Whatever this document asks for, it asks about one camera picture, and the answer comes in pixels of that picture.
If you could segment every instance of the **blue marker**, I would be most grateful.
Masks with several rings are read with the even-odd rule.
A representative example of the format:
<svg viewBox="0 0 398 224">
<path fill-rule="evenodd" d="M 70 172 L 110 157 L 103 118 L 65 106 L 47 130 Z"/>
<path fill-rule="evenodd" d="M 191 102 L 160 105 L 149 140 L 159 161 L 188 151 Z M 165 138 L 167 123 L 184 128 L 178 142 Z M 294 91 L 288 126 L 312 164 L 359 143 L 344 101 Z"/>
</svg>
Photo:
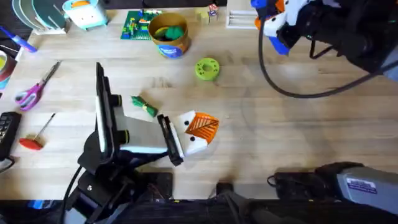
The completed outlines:
<svg viewBox="0 0 398 224">
<path fill-rule="evenodd" d="M 8 32 L 5 28 L 0 26 L 0 30 L 2 30 L 11 40 L 13 40 L 15 43 L 19 44 L 21 47 L 25 48 L 28 50 L 30 53 L 34 53 L 37 51 L 35 47 L 30 45 L 28 42 L 26 42 L 24 39 L 20 38 L 19 36 L 12 34 Z"/>
</svg>

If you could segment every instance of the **yellow object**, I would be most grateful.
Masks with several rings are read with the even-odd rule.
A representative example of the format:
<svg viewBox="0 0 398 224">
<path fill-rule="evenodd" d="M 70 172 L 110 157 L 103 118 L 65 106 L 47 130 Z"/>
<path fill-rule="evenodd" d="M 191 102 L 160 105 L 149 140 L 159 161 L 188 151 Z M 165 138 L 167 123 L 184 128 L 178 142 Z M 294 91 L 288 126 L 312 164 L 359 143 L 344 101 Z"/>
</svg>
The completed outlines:
<svg viewBox="0 0 398 224">
<path fill-rule="evenodd" d="M 169 27 L 162 27 L 162 28 L 160 28 L 160 29 L 157 29 L 157 30 L 155 31 L 154 37 L 155 37 L 155 38 L 164 37 L 164 35 L 166 34 L 166 31 L 167 31 L 168 28 L 169 28 Z"/>
<path fill-rule="evenodd" d="M 6 64 L 6 61 L 4 60 L 4 58 L 0 57 L 0 69 L 2 69 L 5 64 Z"/>
<path fill-rule="evenodd" d="M 80 6 L 87 6 L 89 4 L 90 4 L 89 1 L 77 1 L 77 2 L 72 3 L 71 7 L 74 8 L 74 7 L 80 7 Z"/>
</svg>

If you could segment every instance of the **red-handled tool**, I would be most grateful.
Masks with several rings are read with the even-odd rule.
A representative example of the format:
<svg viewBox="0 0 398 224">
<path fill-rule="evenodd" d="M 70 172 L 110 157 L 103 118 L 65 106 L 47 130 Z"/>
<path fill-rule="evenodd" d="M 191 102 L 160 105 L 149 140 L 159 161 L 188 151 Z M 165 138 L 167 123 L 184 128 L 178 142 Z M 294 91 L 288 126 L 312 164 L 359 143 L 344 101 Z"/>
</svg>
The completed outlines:
<svg viewBox="0 0 398 224">
<path fill-rule="evenodd" d="M 51 115 L 51 118 L 47 121 L 47 123 L 44 125 L 44 127 L 39 131 L 39 133 L 35 136 L 33 139 L 26 139 L 26 138 L 21 138 L 19 139 L 19 144 L 21 146 L 24 146 L 28 149 L 32 150 L 41 150 L 43 148 L 43 145 L 41 145 L 36 139 L 37 137 L 43 133 L 44 129 L 49 125 L 50 121 L 52 118 L 55 116 L 55 113 Z"/>
</svg>

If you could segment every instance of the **green toy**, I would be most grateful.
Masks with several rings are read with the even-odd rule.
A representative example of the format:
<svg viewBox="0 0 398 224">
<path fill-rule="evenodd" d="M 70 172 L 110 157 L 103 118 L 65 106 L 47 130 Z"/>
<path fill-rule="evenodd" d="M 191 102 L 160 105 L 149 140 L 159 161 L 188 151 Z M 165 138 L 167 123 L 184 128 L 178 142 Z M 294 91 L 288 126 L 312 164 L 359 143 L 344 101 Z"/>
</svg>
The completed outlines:
<svg viewBox="0 0 398 224">
<path fill-rule="evenodd" d="M 145 102 L 145 100 L 142 99 L 142 97 L 132 96 L 131 99 L 134 106 L 141 107 L 144 111 L 148 112 L 149 115 L 151 115 L 153 118 L 156 116 L 157 109 L 149 105 L 147 102 Z"/>
<path fill-rule="evenodd" d="M 219 63 L 212 58 L 202 58 L 195 65 L 195 73 L 198 78 L 204 81 L 214 80 L 220 72 Z"/>
<path fill-rule="evenodd" d="M 166 38 L 170 40 L 177 40 L 182 35 L 184 35 L 184 31 L 179 26 L 172 26 L 166 30 Z"/>
</svg>

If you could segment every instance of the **blue robot part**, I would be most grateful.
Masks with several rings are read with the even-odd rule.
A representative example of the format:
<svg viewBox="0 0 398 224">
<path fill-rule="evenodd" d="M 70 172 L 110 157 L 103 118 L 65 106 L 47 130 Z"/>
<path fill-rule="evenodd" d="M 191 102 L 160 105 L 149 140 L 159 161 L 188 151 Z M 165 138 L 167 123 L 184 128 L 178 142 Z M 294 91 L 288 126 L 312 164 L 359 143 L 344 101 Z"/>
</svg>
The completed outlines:
<svg viewBox="0 0 398 224">
<path fill-rule="evenodd" d="M 251 6 L 255 9 L 261 9 L 267 7 L 267 0 L 251 0 Z M 274 46 L 276 52 L 280 55 L 288 55 L 289 54 L 289 48 L 287 48 L 277 37 L 268 37 L 269 41 L 272 43 Z"/>
</svg>

